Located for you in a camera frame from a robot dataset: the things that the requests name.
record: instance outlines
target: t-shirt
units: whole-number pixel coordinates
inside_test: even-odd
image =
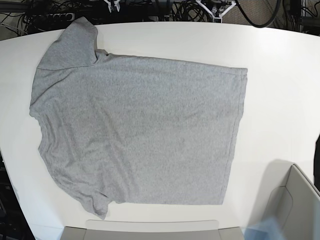
[[[102,219],[112,201],[222,204],[247,70],[106,54],[97,33],[75,20],[36,69],[30,115],[55,183]]]

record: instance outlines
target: white table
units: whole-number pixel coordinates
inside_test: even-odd
[[[97,47],[118,55],[248,68],[244,114],[223,205],[109,205],[106,221],[217,220],[219,228],[260,219],[291,162],[313,180],[320,133],[320,37],[219,23],[100,25]],[[0,42],[0,149],[34,235],[59,239],[64,226],[98,220],[51,179],[38,153],[41,130],[29,116],[36,67],[62,31]]]

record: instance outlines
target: cable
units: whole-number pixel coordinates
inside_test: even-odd
[[[194,0],[174,2],[171,10],[173,21],[177,22],[213,22],[212,16]]]
[[[10,15],[11,13],[12,12],[10,12],[9,14],[0,12],[0,14],[6,15],[6,17],[2,21],[0,21],[0,23],[3,23],[8,17],[15,18],[15,17],[20,17],[20,16],[24,15],[24,13],[23,13],[23,14],[20,14],[20,15],[12,16],[12,15]]]
[[[282,7],[285,16],[285,29],[288,30],[288,13],[285,5],[285,0],[282,0]]]
[[[163,21],[163,19],[162,19],[162,17],[160,17],[160,16],[162,16],[163,14],[162,14],[162,8],[161,8],[161,6],[160,6],[160,3],[159,3],[159,0],[155,0],[155,3],[156,3],[156,7],[158,8],[158,21],[159,22],[162,22]]]
[[[312,17],[316,17],[316,15],[306,6],[302,6],[301,10],[305,11],[306,13],[310,14]]]
[[[52,16],[52,14],[63,13],[73,13],[79,16],[85,15],[92,24],[99,24],[101,19],[95,19],[91,16],[91,13],[91,15],[88,13],[87,9],[92,9],[92,12],[99,12],[101,11],[101,6],[105,7],[105,5],[104,1],[64,0],[60,2],[58,0],[31,0],[25,15],[19,19],[18,26],[21,24],[21,28],[25,32],[30,33],[66,28],[71,21],[55,20]]]
[[[238,8],[239,8],[240,12],[242,13],[242,15],[244,16],[244,18],[245,18],[252,26],[254,26],[254,27],[256,27],[256,28],[265,28],[265,27],[268,27],[268,26],[275,20],[275,18],[277,17],[277,14],[278,14],[279,9],[280,9],[281,1],[283,1],[283,0],[276,0],[275,9],[274,9],[274,11],[273,11],[273,14],[272,14],[271,18],[270,18],[266,23],[261,24],[261,25],[255,24],[254,22],[252,22],[252,21],[250,20],[250,18],[247,16],[247,14],[245,13],[245,11],[243,10],[243,8],[241,7],[241,5],[240,5],[240,3],[239,3],[238,0],[235,0],[235,3],[236,3],[236,5],[238,6]]]
[[[18,19],[18,23],[16,24],[16,28],[17,29],[19,29],[19,23],[20,23],[20,21],[21,21],[21,18],[22,18],[22,16],[21,17],[19,17],[19,19]]]
[[[16,31],[12,30],[11,28],[9,28],[9,27],[7,27],[7,26],[4,26],[4,25],[2,25],[2,24],[0,24],[0,26],[3,26],[3,27],[5,27],[6,29],[10,30],[11,32],[13,32],[13,33],[15,33],[15,34],[18,34]]]
[[[25,34],[28,34],[27,32],[25,32],[25,31],[23,31],[23,30],[15,27],[15,26],[11,26],[11,25],[5,24],[5,23],[3,23],[3,22],[0,22],[0,25],[1,25],[1,26],[4,26],[4,27],[7,27],[7,28],[10,28],[11,30],[17,29],[17,30],[20,31],[20,32],[24,32]]]
[[[289,15],[289,18],[290,18],[292,30],[293,30],[293,31],[296,31],[296,23],[295,23],[293,17],[292,17],[291,15]]]
[[[315,10],[315,16],[318,17],[318,10],[317,10],[317,5],[320,4],[320,1],[316,2],[314,5],[313,5],[313,8]]]
[[[272,14],[272,13],[273,13],[273,7],[272,7],[271,4],[270,4],[270,0],[264,0],[263,2],[267,5],[270,13]],[[277,29],[280,29],[281,27],[280,27],[280,24],[279,24],[279,23],[282,24],[282,21],[279,19],[279,16],[277,15],[277,16],[275,17],[275,19],[274,19],[273,25],[274,25]]]
[[[165,20],[169,22],[170,21],[170,0],[166,0],[165,11],[166,11],[165,14],[167,15],[165,17]]]
[[[219,17],[219,10],[220,10],[221,7],[222,7],[222,1],[221,1],[221,3],[219,4],[219,6],[217,6],[216,11],[215,11],[215,16],[216,16],[217,18]]]

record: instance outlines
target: gray t-shirt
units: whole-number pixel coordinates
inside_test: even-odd
[[[95,52],[97,33],[74,21],[34,77],[30,115],[56,184],[102,219],[111,201],[222,204],[247,70]]]

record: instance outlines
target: metal bracket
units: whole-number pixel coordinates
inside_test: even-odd
[[[215,23],[222,23],[222,17],[227,14],[231,9],[236,6],[235,1],[231,1],[231,5],[229,5],[222,13],[219,13],[219,16],[215,16],[215,12],[210,11],[206,5],[204,5],[201,0],[195,0],[197,4],[199,4],[207,13],[209,13],[212,16],[213,22]]]
[[[104,0],[108,4],[108,8],[110,13],[113,11],[117,10],[118,12],[120,11],[120,0]]]

